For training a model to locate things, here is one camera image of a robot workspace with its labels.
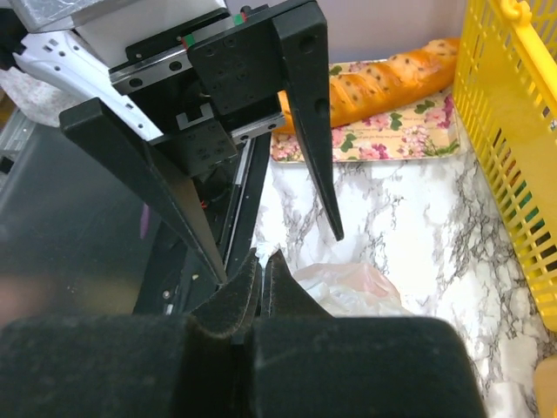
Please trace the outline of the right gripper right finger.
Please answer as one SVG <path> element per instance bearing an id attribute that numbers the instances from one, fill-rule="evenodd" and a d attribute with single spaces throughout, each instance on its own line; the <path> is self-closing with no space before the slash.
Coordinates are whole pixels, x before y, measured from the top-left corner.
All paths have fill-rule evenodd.
<path id="1" fill-rule="evenodd" d="M 246 339 L 254 417 L 482 417 L 465 345 L 431 317 L 334 318 L 293 279 L 265 269 Z"/>

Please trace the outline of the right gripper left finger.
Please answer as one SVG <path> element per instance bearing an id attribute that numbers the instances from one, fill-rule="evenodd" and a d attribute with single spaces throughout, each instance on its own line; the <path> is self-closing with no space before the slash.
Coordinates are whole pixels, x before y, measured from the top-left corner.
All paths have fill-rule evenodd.
<path id="1" fill-rule="evenodd" d="M 4 417 L 239 417 L 233 336 L 252 314 L 260 265 L 180 315 L 36 317 L 1 332 Z"/>

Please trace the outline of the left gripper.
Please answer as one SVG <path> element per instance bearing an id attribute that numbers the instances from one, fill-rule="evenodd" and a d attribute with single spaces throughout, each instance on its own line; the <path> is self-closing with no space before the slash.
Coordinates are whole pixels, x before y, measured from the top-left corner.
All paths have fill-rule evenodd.
<path id="1" fill-rule="evenodd" d="M 333 186 L 328 35 L 315 1 L 286 1 L 273 19 L 295 135 L 337 240 L 344 229 Z M 99 98 L 62 111 L 64 136 L 126 185 L 197 255 L 217 283 L 227 274 L 194 183 L 233 158 L 249 139 L 285 124 L 281 75 L 265 86 L 260 70 L 274 57 L 254 10 L 224 8 L 164 30 L 125 49 L 109 70 L 159 132 L 149 142 Z"/>

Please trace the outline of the white plastic grocery bag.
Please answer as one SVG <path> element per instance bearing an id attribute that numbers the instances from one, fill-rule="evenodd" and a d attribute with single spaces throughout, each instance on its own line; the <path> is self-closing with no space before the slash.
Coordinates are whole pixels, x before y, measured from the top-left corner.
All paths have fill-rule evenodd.
<path id="1" fill-rule="evenodd" d="M 394 284 L 371 264 L 317 263 L 291 272 L 281 251 L 249 252 L 262 268 L 255 274 L 263 317 L 409 316 Z"/>

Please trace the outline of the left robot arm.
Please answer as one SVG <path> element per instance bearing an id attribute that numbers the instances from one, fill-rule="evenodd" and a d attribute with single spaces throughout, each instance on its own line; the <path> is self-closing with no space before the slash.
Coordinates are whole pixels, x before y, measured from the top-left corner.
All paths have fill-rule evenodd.
<path id="1" fill-rule="evenodd" d="M 138 195 L 218 284 L 194 178 L 291 119 L 336 239 L 327 22 L 314 1 L 4 1 L 1 66 L 71 94 L 60 127 Z"/>

